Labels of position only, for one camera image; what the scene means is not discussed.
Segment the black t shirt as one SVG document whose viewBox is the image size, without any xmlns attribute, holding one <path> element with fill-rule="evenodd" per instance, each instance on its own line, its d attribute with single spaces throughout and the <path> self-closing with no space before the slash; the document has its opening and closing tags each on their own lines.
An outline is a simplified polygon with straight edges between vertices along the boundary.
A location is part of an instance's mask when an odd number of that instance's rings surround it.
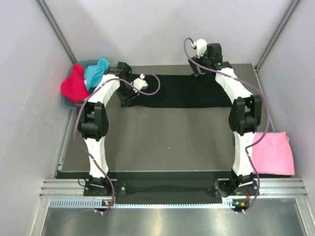
<svg viewBox="0 0 315 236">
<path fill-rule="evenodd" d="M 215 81 L 215 74 L 158 75 L 160 89 L 155 95 L 137 95 L 121 102 L 122 107 L 149 108 L 216 108 L 231 107 L 223 88 Z"/>
</svg>

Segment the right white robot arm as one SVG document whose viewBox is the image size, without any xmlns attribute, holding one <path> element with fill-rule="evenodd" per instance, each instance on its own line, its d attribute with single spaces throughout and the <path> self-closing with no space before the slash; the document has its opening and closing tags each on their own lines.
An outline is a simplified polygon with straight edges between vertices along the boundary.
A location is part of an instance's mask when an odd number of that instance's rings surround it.
<svg viewBox="0 0 315 236">
<path fill-rule="evenodd" d="M 199 39 L 192 41 L 191 47 L 196 50 L 196 55 L 189 58 L 194 74 L 213 73 L 215 82 L 232 104 L 228 124 L 235 140 L 234 163 L 228 180 L 215 181 L 215 190 L 222 197 L 240 195 L 256 186 L 250 145 L 254 143 L 255 133 L 261 123 L 262 98 L 246 89 L 231 64 L 223 61 L 219 43 L 208 44 L 204 39 Z"/>
</svg>

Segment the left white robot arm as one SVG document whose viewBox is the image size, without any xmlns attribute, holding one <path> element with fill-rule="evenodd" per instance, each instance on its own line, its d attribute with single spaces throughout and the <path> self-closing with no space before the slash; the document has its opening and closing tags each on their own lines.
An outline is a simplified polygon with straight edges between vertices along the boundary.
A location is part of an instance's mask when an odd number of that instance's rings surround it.
<svg viewBox="0 0 315 236">
<path fill-rule="evenodd" d="M 94 92 L 85 101 L 77 103 L 76 133 L 80 133 L 87 147 L 90 161 L 89 176 L 85 177 L 85 196 L 110 196 L 112 184 L 108 179 L 109 167 L 105 157 L 105 138 L 109 129 L 106 105 L 116 94 L 122 104 L 128 105 L 139 95 L 139 91 L 148 87 L 145 75 L 131 77 L 131 67 L 119 62 L 110 67 L 101 76 Z"/>
</svg>

